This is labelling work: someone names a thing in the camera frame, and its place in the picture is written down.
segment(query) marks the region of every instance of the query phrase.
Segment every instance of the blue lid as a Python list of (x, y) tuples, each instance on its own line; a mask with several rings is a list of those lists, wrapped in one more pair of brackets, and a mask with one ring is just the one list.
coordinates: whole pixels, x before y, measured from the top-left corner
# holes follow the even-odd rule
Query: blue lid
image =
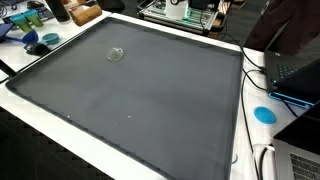
[(38, 14), (37, 10), (31, 9), (23, 13), (25, 16), (31, 16), (34, 14)]
[(266, 107), (256, 107), (254, 109), (254, 115), (260, 122), (264, 124), (273, 124), (276, 122), (276, 116), (270, 109)]
[(14, 16), (11, 16), (10, 17), (10, 20), (15, 22), (15, 21), (22, 21), (22, 20), (25, 20), (26, 17), (23, 15), (23, 14), (17, 14), (17, 15), (14, 15)]

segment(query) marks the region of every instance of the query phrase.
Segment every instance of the blue disc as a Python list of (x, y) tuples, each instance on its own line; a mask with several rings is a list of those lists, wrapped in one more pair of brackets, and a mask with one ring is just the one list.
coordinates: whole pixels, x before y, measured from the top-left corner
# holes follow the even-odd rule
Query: blue disc
[(254, 115), (264, 124), (273, 124), (276, 122), (276, 116), (266, 107), (256, 107), (254, 109)]

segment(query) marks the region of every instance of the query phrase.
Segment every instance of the dark cloth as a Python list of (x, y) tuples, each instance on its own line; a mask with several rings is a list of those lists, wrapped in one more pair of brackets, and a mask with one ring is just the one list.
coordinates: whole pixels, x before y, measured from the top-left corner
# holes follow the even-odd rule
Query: dark cloth
[(319, 7), (320, 0), (270, 0), (244, 46), (265, 51), (277, 31), (287, 23), (269, 50), (297, 55), (320, 32)]

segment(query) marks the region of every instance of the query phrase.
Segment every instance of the white desk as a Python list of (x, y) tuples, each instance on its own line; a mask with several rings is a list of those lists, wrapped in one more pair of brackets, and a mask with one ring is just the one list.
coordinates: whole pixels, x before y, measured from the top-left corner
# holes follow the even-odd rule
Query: white desk
[[(19, 3), (18, 9), (16, 11), (8, 10), (7, 16), (11, 16), (14, 14), (19, 14), (25, 12), (27, 10), (27, 1)], [(43, 27), (34, 27), (39, 35), (39, 41), (42, 36), (48, 33), (58, 33), (60, 37), (60, 42), (58, 44), (49, 46), (49, 48), (54, 49), (75, 37), (79, 33), (83, 32), (87, 28), (91, 27), (96, 22), (106, 18), (111, 13), (103, 11), (102, 15), (97, 17), (94, 21), (91, 21), (81, 27), (77, 26), (73, 22), (70, 22), (65, 25), (60, 25), (56, 19), (51, 19), (44, 22)], [(25, 35), (21, 30), (10, 31), (7, 36), (22, 38)], [(8, 64), (13, 70), (18, 71), (24, 68), (26, 65), (36, 61), (39, 59), (39, 56), (29, 55), (26, 53), (26, 50), (23, 48), (25, 45), (20, 42), (15, 41), (5, 41), (0, 44), (0, 59)], [(7, 78), (7, 75), (0, 71), (0, 81)]]
[[(160, 31), (168, 32), (178, 36), (188, 37), (197, 41), (203, 41), (208, 44), (224, 47), (227, 49), (232, 49), (236, 51), (240, 50), (239, 47), (232, 44), (220, 42), (213, 39), (208, 39), (191, 33), (175, 30), (172, 28), (126, 17), (123, 15), (112, 14), (111, 17), (119, 18), (142, 26), (158, 29)], [(59, 25), (52, 25), (52, 28), (61, 28), (57, 26)], [(14, 52), (15, 49), (16, 48), (9, 48), (6, 52)], [(258, 63), (259, 65), (263, 65), (262, 53), (252, 50), (246, 50), (246, 52), (247, 55), (254, 62)], [(7, 58), (7, 62), (10, 66), (14, 67), (15, 70), (23, 67), (22, 62), (24, 61), (24, 57), (26, 55), (16, 53), (16, 56), (18, 57), (15, 57), (14, 61), (8, 61), (9, 58)], [(254, 68), (252, 65), (248, 64), (247, 61), (245, 61), (244, 67), (247, 70)], [(262, 75), (251, 74), (251, 77), (259, 85), (265, 86), (264, 77)], [(270, 143), (272, 140), (272, 136), (294, 119), (294, 117), (290, 114), (290, 112), (281, 102), (269, 99), (265, 93), (256, 90), (248, 81), (246, 81), (245, 83), (244, 97), (249, 122), (249, 129), (253, 144)], [(6, 89), (4, 84), (0, 85), (0, 106), (17, 116), (27, 124), (31, 125), (38, 131), (42, 132), (49, 138), (53, 139), (57, 143), (61, 144), (68, 150), (72, 151), (74, 154), (88, 161), (90, 164), (94, 165), (95, 167), (97, 167), (104, 173), (108, 174), (112, 178), (148, 180), (164, 179), (160, 174), (152, 171), (151, 169), (122, 154), (121, 152), (113, 149), (109, 145), (66, 123), (64, 120), (61, 120), (55, 117), (54, 115), (38, 108), (37, 106), (23, 100), (22, 98), (12, 94)], [(266, 106), (273, 110), (278, 120), (277, 123), (274, 125), (263, 125), (259, 121), (257, 121), (253, 116), (253, 110), (257, 106)], [(298, 114), (302, 112), (301, 109), (295, 110)], [(252, 158), (250, 155), (250, 148), (244, 125), (241, 106), (239, 107), (238, 114), (239, 115), (236, 128), (234, 152), (236, 152), (236, 154), (239, 156), (239, 160), (236, 164), (232, 165), (231, 179), (255, 179), (254, 169), (252, 166), (252, 162), (250, 161)], [(274, 179), (274, 170), (272, 168), (273, 162), (270, 160), (270, 155), (271, 154), (267, 154), (266, 156), (266, 164), (264, 169), (264, 174), (266, 175), (265, 179)]]

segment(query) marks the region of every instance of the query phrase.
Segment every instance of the gray mat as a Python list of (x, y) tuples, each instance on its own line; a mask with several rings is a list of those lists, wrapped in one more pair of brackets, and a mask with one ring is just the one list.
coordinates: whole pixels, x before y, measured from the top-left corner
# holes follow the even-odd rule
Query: gray mat
[[(125, 57), (107, 60), (112, 47)], [(221, 180), (241, 67), (239, 53), (107, 18), (7, 87), (167, 178)]]

